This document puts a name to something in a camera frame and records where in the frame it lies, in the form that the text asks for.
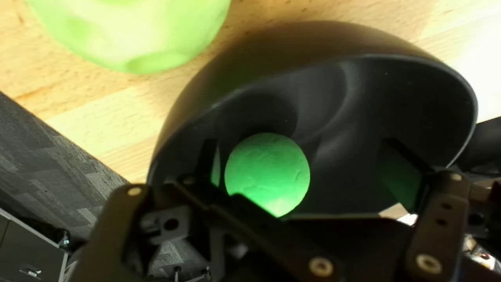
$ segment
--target wooden surface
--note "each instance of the wooden surface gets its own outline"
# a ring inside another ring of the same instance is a hole
[[[466,77],[479,98],[479,119],[501,116],[499,0],[239,0],[208,51],[152,77],[116,74],[73,57],[44,33],[23,2],[0,0],[0,90],[141,182],[172,102],[211,57],[249,32],[315,19],[369,25],[419,46]]]

